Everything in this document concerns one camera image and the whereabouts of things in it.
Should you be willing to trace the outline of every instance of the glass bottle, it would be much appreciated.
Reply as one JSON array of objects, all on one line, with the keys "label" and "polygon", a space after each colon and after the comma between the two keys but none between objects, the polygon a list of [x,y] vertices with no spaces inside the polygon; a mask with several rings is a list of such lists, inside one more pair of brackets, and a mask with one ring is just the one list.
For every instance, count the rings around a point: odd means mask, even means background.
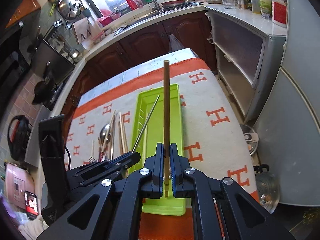
[{"label": "glass bottle", "polygon": [[269,19],[272,12],[271,0],[259,0],[260,10],[264,19]]}]

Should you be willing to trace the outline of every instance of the metal screw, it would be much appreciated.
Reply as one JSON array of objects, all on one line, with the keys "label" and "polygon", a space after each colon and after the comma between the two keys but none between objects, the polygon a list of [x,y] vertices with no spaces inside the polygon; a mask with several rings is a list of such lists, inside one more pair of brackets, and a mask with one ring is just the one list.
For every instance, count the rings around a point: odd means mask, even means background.
[{"label": "metal screw", "polygon": [[141,175],[147,175],[150,171],[147,168],[142,168],[139,172]]},{"label": "metal screw", "polygon": [[194,168],[186,168],[186,173],[188,174],[194,174],[196,170]]},{"label": "metal screw", "polygon": [[223,183],[227,185],[231,185],[233,183],[233,179],[226,177],[223,179]]},{"label": "metal screw", "polygon": [[103,181],[101,181],[101,185],[103,187],[109,187],[112,184],[111,179],[104,179]]}]

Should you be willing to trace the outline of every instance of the refrigerator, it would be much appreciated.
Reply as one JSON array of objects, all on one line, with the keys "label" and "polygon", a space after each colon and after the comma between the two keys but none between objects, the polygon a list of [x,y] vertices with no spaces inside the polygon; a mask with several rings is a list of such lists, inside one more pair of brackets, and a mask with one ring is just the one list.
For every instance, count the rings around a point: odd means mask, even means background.
[{"label": "refrigerator", "polygon": [[254,129],[261,163],[280,183],[280,203],[320,206],[320,17],[288,0],[288,32],[276,81]]}]

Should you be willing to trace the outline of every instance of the orange stripe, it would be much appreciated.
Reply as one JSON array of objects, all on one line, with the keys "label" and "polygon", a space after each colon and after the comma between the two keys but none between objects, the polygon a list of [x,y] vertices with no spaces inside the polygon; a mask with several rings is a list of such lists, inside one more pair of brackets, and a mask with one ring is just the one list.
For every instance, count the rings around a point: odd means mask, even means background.
[{"label": "orange stripe", "polygon": [[[257,191],[252,192],[250,195],[258,201]],[[182,216],[141,213],[139,239],[193,240],[192,209],[187,208]]]},{"label": "orange stripe", "polygon": [[[200,58],[191,58],[183,60],[181,62],[170,65],[170,78],[189,73],[199,69],[209,69],[206,63]],[[156,69],[149,73],[146,73],[140,77],[136,77],[120,86],[117,86],[100,96],[92,99],[91,101],[79,106],[74,115],[73,119],[85,114],[98,106],[101,106],[107,102],[110,102],[116,98],[122,97],[129,94],[137,89],[150,86],[163,80],[163,68]]]}]

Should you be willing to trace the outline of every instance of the green dish rack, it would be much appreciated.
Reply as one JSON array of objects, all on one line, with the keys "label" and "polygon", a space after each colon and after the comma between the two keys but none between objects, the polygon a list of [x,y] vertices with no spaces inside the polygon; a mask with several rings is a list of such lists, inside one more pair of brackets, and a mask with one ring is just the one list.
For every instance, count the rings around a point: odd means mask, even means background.
[{"label": "green dish rack", "polygon": [[[160,98],[136,150],[141,154],[141,160],[129,168],[129,173],[143,168],[145,159],[156,154],[156,144],[158,142],[163,143],[163,87],[160,87],[141,92],[138,95],[132,129],[131,148],[133,148],[133,144],[158,95],[160,95]],[[170,85],[170,143],[177,144],[179,155],[182,156],[183,131],[178,84]],[[145,199],[142,211],[151,214],[182,216],[186,212],[186,200],[173,197],[170,180],[168,198]]]}]

